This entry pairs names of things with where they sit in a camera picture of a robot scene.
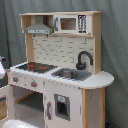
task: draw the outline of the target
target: cabinet door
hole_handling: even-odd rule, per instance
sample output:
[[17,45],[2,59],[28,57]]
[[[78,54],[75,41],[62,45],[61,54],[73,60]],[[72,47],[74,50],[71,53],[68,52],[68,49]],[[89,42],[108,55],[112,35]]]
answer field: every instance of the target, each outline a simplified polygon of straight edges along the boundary
[[0,113],[0,128],[7,120],[15,118],[13,86],[0,88]]
[[82,128],[81,90],[45,82],[45,128]]

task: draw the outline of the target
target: toy kitchen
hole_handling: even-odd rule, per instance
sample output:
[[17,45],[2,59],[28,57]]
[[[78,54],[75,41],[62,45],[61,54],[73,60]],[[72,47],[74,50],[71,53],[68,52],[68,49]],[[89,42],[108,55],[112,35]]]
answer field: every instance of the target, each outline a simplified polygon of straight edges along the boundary
[[27,62],[11,67],[0,89],[7,105],[0,127],[18,120],[31,128],[105,128],[105,87],[114,77],[101,71],[101,12],[20,17]]

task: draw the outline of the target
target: door handle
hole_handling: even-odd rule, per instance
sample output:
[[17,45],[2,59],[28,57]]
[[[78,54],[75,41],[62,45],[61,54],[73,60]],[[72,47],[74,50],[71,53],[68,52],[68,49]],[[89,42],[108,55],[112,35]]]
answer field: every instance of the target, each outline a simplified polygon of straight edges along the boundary
[[51,115],[50,115],[50,112],[49,112],[50,107],[51,107],[51,103],[48,102],[48,104],[47,104],[47,116],[48,116],[49,120],[51,120]]
[[56,25],[56,22],[58,21],[58,17],[56,17],[55,19],[54,19],[54,28],[55,28],[55,31],[58,31],[58,27],[57,27],[57,25]]

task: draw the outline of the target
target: gray backdrop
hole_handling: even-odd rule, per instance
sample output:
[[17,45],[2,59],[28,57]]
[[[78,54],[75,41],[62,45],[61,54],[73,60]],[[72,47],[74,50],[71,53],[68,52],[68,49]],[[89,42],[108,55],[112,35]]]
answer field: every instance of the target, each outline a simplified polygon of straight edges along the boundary
[[128,1],[127,0],[4,0],[0,5],[0,54],[11,64],[26,61],[20,13],[100,10],[102,13],[102,70],[110,72],[114,83],[106,88],[106,115],[114,128],[128,127]]

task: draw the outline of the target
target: backsplash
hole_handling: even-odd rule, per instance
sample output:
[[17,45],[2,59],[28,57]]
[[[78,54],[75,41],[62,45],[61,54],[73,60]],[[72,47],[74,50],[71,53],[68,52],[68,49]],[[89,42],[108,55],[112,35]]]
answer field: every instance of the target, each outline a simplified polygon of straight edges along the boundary
[[[93,43],[93,38],[36,35],[33,37],[34,61],[75,68],[81,51],[94,56]],[[88,56],[82,55],[81,60],[86,62],[86,70],[93,70]]]

